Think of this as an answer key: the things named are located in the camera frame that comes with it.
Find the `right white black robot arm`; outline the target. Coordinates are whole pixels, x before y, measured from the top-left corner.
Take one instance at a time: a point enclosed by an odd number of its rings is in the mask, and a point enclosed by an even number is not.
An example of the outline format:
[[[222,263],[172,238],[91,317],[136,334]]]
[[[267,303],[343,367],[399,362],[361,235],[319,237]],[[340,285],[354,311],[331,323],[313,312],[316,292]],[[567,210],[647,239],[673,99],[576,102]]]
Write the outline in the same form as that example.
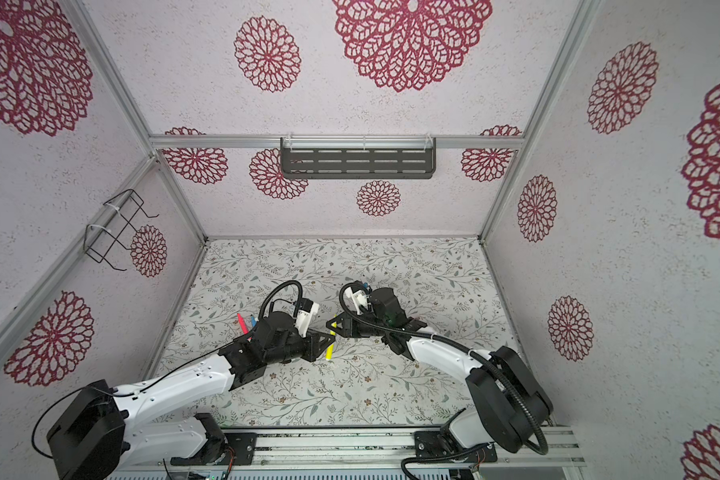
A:
[[[510,453],[523,447],[539,455],[549,452],[542,424],[553,404],[515,350],[470,348],[440,335],[408,316],[391,288],[352,282],[339,290],[339,304],[342,313],[326,323],[332,332],[379,337],[394,354],[464,383],[472,405],[440,428],[438,442],[446,454],[466,454],[489,443]]]

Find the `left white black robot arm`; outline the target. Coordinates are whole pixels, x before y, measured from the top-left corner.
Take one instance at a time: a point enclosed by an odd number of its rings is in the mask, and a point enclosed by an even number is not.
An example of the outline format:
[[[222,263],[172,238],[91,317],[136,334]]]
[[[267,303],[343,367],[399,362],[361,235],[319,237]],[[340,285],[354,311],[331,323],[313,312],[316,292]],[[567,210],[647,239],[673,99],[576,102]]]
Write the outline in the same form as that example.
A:
[[[209,465],[229,455],[226,435],[209,413],[180,421],[162,416],[204,397],[263,377],[271,364],[314,362],[334,336],[276,311],[248,333],[161,377],[111,387],[92,382],[68,395],[69,405],[46,441],[61,479],[105,479],[126,466],[172,462]]]

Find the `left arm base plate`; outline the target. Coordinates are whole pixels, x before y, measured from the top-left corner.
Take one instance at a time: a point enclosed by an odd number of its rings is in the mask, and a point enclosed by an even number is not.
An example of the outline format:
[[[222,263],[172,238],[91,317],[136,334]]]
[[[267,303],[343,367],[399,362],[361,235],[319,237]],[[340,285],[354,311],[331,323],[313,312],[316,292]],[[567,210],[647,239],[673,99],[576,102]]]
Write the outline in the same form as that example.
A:
[[[225,433],[223,442],[209,440],[190,458],[172,457],[170,466],[249,466],[253,463],[258,435],[255,433]]]

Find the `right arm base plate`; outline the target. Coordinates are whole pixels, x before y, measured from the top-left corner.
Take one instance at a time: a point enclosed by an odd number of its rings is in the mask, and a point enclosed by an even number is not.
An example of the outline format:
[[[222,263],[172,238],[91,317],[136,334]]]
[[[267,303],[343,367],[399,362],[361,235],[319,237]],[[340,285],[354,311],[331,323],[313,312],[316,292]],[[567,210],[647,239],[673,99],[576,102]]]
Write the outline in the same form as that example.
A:
[[[463,447],[449,434],[440,430],[418,430],[413,434],[415,459],[419,463],[495,463],[494,444],[489,442]]]

